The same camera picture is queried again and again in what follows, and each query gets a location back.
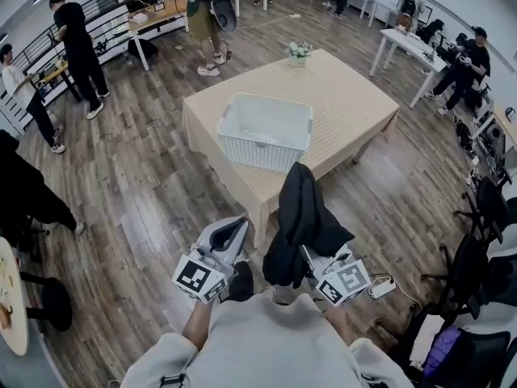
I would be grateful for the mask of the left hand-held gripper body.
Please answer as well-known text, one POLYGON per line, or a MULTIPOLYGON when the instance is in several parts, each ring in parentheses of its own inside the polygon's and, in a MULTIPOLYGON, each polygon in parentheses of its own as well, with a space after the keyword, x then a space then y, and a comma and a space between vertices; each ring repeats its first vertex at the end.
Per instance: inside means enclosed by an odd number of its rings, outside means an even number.
POLYGON ((191 245, 191 252, 183 255, 172 281, 187 296, 208 304, 236 275, 238 240, 229 239, 223 247, 215 247, 207 238, 199 238, 191 245))

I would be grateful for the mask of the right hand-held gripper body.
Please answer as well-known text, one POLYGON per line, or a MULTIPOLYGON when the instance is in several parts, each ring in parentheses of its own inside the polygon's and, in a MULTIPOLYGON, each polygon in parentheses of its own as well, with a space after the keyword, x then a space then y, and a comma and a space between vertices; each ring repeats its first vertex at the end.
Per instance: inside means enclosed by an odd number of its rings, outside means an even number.
POLYGON ((308 265, 309 286, 332 306, 358 297, 372 283, 363 261, 355 258, 347 244, 332 257, 320 256, 307 246, 300 246, 300 251, 308 265))

